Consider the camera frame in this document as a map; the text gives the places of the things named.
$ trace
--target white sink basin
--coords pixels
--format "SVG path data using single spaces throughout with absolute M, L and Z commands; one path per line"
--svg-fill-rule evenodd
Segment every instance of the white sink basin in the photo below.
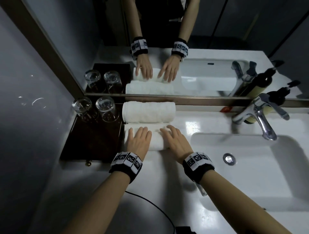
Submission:
M 309 162 L 293 138 L 278 136 L 269 141 L 260 135 L 195 133 L 191 145 L 194 151 L 206 153 L 218 173 L 267 211 L 309 211 Z M 237 163 L 227 165 L 225 153 L 231 153 Z M 206 209 L 217 210 L 208 196 L 201 202 Z
M 186 59 L 180 64 L 181 84 L 187 93 L 195 96 L 228 95 L 236 84 L 236 73 L 231 68 L 233 60 Z M 242 70 L 247 61 L 238 61 Z

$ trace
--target drinking glass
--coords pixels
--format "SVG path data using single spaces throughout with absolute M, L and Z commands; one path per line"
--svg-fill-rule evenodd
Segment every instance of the drinking glass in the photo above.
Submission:
M 103 93 L 105 91 L 100 72 L 97 70 L 89 70 L 85 72 L 84 77 L 92 92 Z
M 91 100 L 87 97 L 74 100 L 72 107 L 84 122 L 95 122 L 99 116 L 98 111 L 92 106 Z
M 123 87 L 120 74 L 116 71 L 109 71 L 104 74 L 104 80 L 110 94 L 122 94 Z
M 109 96 L 99 98 L 95 103 L 102 119 L 105 122 L 114 122 L 119 117 L 114 100 Z

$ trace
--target faucet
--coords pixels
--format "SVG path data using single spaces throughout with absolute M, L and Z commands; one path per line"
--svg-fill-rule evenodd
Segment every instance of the faucet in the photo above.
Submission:
M 268 123 L 263 108 L 265 106 L 272 107 L 284 120 L 289 120 L 289 114 L 279 107 L 276 103 L 269 100 L 269 95 L 261 93 L 258 95 L 241 113 L 232 117 L 232 122 L 235 124 L 241 124 L 250 116 L 254 117 L 259 123 L 263 131 L 263 137 L 266 140 L 277 140 L 277 135 Z
M 240 64 L 237 61 L 232 62 L 232 69 L 236 72 L 237 81 L 233 91 L 229 94 L 229 97 L 238 97 L 241 95 L 241 93 L 244 91 L 244 88 L 257 76 L 255 68 L 256 63 L 250 61 L 249 69 L 243 74 Z

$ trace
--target black wrist strap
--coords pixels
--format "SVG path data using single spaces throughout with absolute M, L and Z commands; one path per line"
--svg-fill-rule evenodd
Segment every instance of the black wrist strap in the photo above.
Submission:
M 114 171 L 126 173 L 130 177 L 130 183 L 132 183 L 140 172 L 142 164 L 141 159 L 136 154 L 131 152 L 121 152 L 116 154 L 112 161 L 109 173 Z
M 141 36 L 135 37 L 131 44 L 130 54 L 133 58 L 137 57 L 140 54 L 148 54 L 148 46 L 146 39 Z
M 177 54 L 182 58 L 182 61 L 188 56 L 189 47 L 187 42 L 181 38 L 178 38 L 174 42 L 174 47 L 172 48 L 171 54 Z
M 214 170 L 214 164 L 210 158 L 201 152 L 190 154 L 182 162 L 182 166 L 184 167 L 185 174 L 198 184 L 207 171 Z

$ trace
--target mirror frame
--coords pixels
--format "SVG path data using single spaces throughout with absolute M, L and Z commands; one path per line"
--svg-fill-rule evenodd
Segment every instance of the mirror frame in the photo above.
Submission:
M 110 96 L 120 103 L 125 101 L 175 102 L 176 105 L 229 107 L 245 107 L 252 100 L 247 97 L 86 93 L 76 81 L 70 68 L 60 56 L 43 27 L 37 22 L 36 17 L 24 2 L 22 0 L 3 0 L 0 1 L 0 6 L 75 99 L 83 96 Z M 282 107 L 308 108 L 309 99 L 287 98 Z

